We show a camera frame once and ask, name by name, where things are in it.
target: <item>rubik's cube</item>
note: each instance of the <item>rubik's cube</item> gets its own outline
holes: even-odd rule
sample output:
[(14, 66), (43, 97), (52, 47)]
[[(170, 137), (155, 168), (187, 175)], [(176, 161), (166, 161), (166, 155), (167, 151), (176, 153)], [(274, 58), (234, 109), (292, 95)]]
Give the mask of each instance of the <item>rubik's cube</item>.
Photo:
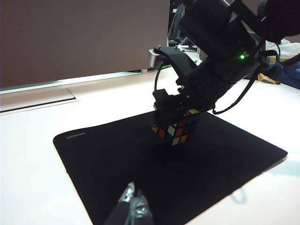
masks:
[(194, 137), (199, 118), (200, 112), (196, 109), (190, 109), (186, 111), (178, 123), (152, 127), (152, 130), (167, 144), (176, 145)]

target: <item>black cable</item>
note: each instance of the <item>black cable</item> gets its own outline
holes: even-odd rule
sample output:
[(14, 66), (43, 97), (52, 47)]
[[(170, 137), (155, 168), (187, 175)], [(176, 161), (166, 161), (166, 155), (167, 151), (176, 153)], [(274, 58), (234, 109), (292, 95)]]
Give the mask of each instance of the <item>black cable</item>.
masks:
[(160, 73), (160, 71), (161, 71), (161, 69), (163, 68), (164, 65), (165, 65), (165, 63), (162, 63), (162, 64), (160, 65), (160, 67), (158, 68), (158, 71), (157, 71), (157, 73), (156, 73), (156, 77), (155, 77), (155, 81), (154, 81), (154, 91), (157, 90), (158, 76), (159, 76), (159, 73)]
[[(259, 49), (261, 48), (261, 46), (265, 43), (266, 39), (262, 39), (260, 41), (260, 43), (258, 44), (258, 46), (255, 48), (255, 50), (250, 54), (250, 57), (254, 57), (257, 52), (259, 51)], [(218, 114), (221, 114), (221, 113), (224, 113), (228, 110), (230, 110), (231, 108), (233, 108), (234, 106), (236, 106), (241, 100), (242, 98), (245, 96), (245, 94), (249, 91), (249, 89), (251, 88), (252, 84), (254, 83), (254, 81), (256, 80), (257, 78), (257, 74), (260, 72), (260, 67), (258, 67), (255, 72), (253, 73), (251, 79), (249, 80), (249, 83), (247, 84), (247, 86), (245, 87), (245, 89), (243, 90), (243, 92), (240, 94), (240, 96), (238, 97), (238, 99), (232, 103), (229, 107), (227, 107), (226, 109), (222, 110), (222, 111), (219, 111), (219, 112), (216, 112), (215, 111), (215, 108), (212, 110), (212, 113), (214, 115), (218, 115)]]
[(233, 108), (234, 106), (236, 106), (242, 100), (242, 98), (245, 96), (245, 94), (249, 91), (249, 89), (251, 88), (252, 84), (256, 80), (257, 74), (259, 72), (260, 72), (260, 67), (255, 70), (255, 72), (253, 73), (251, 79), (249, 80), (249, 83), (247, 84), (247, 86), (245, 87), (245, 89), (243, 90), (243, 92), (240, 94), (240, 96), (236, 99), (236, 101), (234, 103), (232, 103), (228, 108), (226, 108), (226, 109), (224, 109), (222, 111), (219, 111), (219, 112), (216, 112), (215, 109), (213, 109), (212, 113), (214, 115), (218, 115), (218, 114), (224, 113), (224, 112), (230, 110), (231, 108)]
[(280, 49), (280, 47), (279, 47), (279, 44), (277, 44), (277, 43), (274, 43), (276, 46), (277, 46), (277, 48), (278, 48), (278, 55), (279, 55), (279, 63), (280, 63), (280, 57), (281, 57), (281, 49)]
[(300, 53), (296, 56), (294, 56), (293, 58), (289, 59), (289, 60), (286, 60), (286, 61), (283, 61), (283, 62), (280, 62), (280, 64), (282, 66), (291, 66), (297, 62), (300, 61)]

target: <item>gray wall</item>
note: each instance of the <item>gray wall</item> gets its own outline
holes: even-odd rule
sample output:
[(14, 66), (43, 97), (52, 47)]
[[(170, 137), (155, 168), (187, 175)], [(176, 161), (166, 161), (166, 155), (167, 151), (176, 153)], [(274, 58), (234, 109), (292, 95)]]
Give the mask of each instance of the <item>gray wall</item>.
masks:
[(0, 87), (148, 68), (169, 0), (1, 0)]

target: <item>mouse pad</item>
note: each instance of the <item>mouse pad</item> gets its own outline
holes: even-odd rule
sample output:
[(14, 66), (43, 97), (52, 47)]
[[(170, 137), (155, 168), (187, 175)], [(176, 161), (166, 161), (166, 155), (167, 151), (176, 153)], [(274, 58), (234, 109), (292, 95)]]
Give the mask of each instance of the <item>mouse pad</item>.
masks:
[(168, 146), (151, 130), (152, 114), (54, 138), (94, 225), (105, 222), (131, 181), (156, 225), (183, 225), (287, 155), (209, 113), (192, 140)]

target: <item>white table surface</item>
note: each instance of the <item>white table surface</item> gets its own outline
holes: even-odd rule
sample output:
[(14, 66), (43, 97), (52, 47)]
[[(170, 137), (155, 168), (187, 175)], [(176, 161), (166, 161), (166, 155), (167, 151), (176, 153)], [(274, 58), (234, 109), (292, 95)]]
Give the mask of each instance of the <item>white table surface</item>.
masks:
[[(1, 225), (91, 225), (53, 138), (152, 111), (154, 77), (148, 73), (70, 88), (80, 101), (2, 115)], [(176, 79), (172, 68), (165, 69), (158, 88), (176, 93)], [(235, 85), (217, 109), (230, 105), (246, 83)], [(219, 117), (286, 150), (288, 158), (189, 225), (299, 225), (300, 90), (255, 82), (236, 107)]]

